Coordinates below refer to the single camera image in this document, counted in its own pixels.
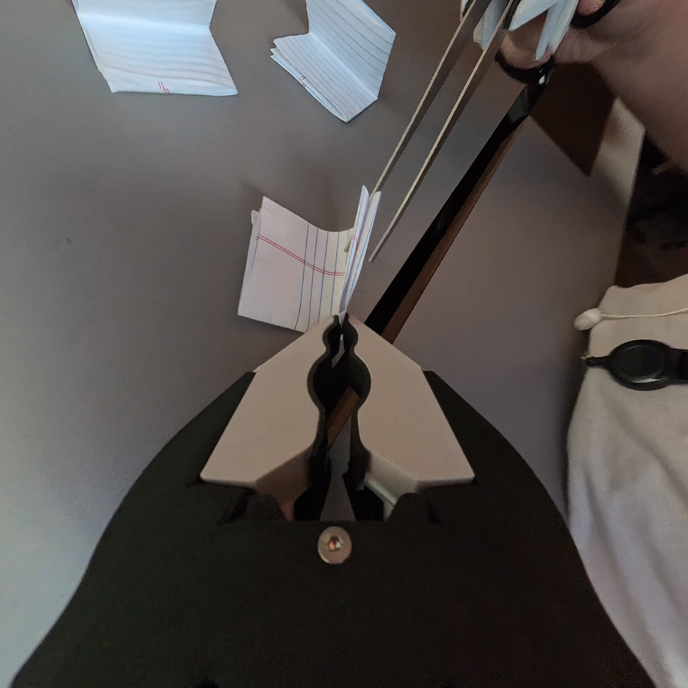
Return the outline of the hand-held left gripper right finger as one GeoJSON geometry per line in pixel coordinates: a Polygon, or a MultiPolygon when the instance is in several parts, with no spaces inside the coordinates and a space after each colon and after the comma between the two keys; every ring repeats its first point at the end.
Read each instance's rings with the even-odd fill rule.
{"type": "Polygon", "coordinates": [[[358,396],[343,476],[355,519],[382,521],[404,495],[471,483],[474,470],[421,366],[356,318],[346,317],[343,342],[358,396]]]}

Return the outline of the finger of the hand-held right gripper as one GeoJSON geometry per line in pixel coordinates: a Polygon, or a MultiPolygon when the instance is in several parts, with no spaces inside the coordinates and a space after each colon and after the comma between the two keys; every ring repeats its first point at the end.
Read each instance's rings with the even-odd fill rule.
{"type": "Polygon", "coordinates": [[[508,1],[490,1],[473,31],[473,41],[479,47],[487,47],[508,1]]]}
{"type": "Polygon", "coordinates": [[[511,17],[508,30],[518,30],[524,24],[549,11],[558,1],[520,1],[511,17]]]}

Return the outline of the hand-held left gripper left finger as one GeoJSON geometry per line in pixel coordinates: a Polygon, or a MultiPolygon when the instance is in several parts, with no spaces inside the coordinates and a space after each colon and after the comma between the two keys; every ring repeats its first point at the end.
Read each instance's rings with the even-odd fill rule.
{"type": "Polygon", "coordinates": [[[343,390],[333,360],[338,316],[314,326],[253,372],[200,473],[210,484],[245,488],[318,520],[331,481],[326,420],[343,390]]]}

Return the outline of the metal tweezers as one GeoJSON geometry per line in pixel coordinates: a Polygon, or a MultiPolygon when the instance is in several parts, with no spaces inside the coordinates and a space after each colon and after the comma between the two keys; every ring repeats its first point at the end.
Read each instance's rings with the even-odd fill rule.
{"type": "MultiPolygon", "coordinates": [[[[473,31],[486,13],[490,4],[490,1],[473,1],[470,4],[466,14],[464,15],[464,18],[460,22],[460,25],[455,30],[450,44],[445,49],[445,52],[443,53],[443,56],[435,69],[431,81],[428,84],[422,98],[420,99],[413,116],[408,122],[400,141],[396,145],[391,158],[389,159],[388,163],[383,169],[383,172],[381,173],[381,176],[375,184],[374,193],[377,193],[383,189],[387,179],[405,152],[408,143],[414,137],[419,125],[425,119],[425,116],[433,105],[437,95],[443,89],[444,83],[452,72],[453,67],[455,66],[456,62],[460,60],[462,53],[469,45],[469,42],[473,37],[473,31]]],[[[497,24],[489,37],[488,45],[482,50],[476,65],[473,67],[462,90],[455,99],[455,102],[453,103],[453,106],[449,111],[449,114],[447,115],[440,132],[438,133],[413,182],[409,186],[408,192],[404,196],[402,202],[400,202],[398,209],[395,211],[390,224],[375,248],[370,253],[368,258],[369,263],[373,263],[376,260],[377,256],[380,254],[380,252],[383,250],[383,247],[385,247],[389,238],[392,236],[393,232],[398,226],[398,223],[400,222],[400,219],[407,210],[408,205],[413,200],[435,159],[442,150],[446,140],[451,135],[453,127],[458,122],[470,99],[472,99],[477,88],[483,81],[487,71],[493,64],[497,49],[502,45],[503,38],[506,36],[506,32],[511,26],[512,18],[517,12],[520,4],[520,1],[507,1],[502,11],[498,14],[497,24]]]]}

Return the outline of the lined paper sheet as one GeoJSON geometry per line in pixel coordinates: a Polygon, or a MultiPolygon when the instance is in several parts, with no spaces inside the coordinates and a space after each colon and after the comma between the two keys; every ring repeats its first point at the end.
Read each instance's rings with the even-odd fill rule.
{"type": "Polygon", "coordinates": [[[306,332],[343,321],[366,258],[381,192],[360,193],[354,226],[328,231],[263,197],[252,231],[238,315],[306,332]]]}
{"type": "Polygon", "coordinates": [[[348,123],[378,98],[396,33],[362,1],[306,1],[308,31],[274,39],[271,57],[348,123]]]}

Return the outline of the grey desk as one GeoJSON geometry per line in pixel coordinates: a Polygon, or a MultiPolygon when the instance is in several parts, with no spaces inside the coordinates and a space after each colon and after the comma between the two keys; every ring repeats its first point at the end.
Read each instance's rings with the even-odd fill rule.
{"type": "Polygon", "coordinates": [[[643,138],[615,100],[584,176],[526,121],[396,340],[512,444],[563,515],[585,340],[573,322],[615,282],[643,138]]]}
{"type": "Polygon", "coordinates": [[[251,211],[351,227],[460,13],[367,4],[396,39],[343,123],[271,59],[305,1],[217,2],[229,97],[113,94],[70,1],[1,2],[2,687],[151,458],[294,340],[237,315],[251,211]]]}

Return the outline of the person's right hand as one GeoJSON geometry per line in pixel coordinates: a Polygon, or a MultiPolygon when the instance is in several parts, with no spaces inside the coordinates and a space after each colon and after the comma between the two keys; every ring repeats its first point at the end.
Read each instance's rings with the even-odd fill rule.
{"type": "Polygon", "coordinates": [[[539,39],[544,32],[544,20],[533,19],[507,34],[499,55],[508,67],[530,70],[540,67],[550,58],[562,64],[587,64],[599,73],[610,91],[619,94],[614,75],[619,56],[634,51],[637,35],[651,19],[655,1],[615,1],[605,16],[588,28],[568,25],[559,47],[546,47],[536,56],[539,39]]]}

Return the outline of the beige shirt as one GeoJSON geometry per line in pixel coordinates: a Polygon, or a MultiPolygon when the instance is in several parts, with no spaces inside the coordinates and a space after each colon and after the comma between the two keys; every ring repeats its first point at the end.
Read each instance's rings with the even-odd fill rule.
{"type": "Polygon", "coordinates": [[[584,364],[568,432],[569,527],[657,687],[687,686],[687,384],[632,390],[584,364]]]}

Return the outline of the black badge reel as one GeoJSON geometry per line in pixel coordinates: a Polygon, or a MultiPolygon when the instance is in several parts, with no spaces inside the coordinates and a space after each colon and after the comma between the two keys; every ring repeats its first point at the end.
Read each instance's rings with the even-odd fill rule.
{"type": "Polygon", "coordinates": [[[632,340],[601,357],[584,356],[588,368],[604,370],[624,388],[662,390],[687,385],[687,350],[657,340],[632,340]]]}

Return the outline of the white grid-creased folded paper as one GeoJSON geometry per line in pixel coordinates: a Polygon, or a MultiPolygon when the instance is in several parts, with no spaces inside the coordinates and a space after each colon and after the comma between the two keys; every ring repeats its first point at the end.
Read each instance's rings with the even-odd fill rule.
{"type": "Polygon", "coordinates": [[[111,92],[237,94],[211,34],[216,1],[74,1],[73,6],[111,92]]]}

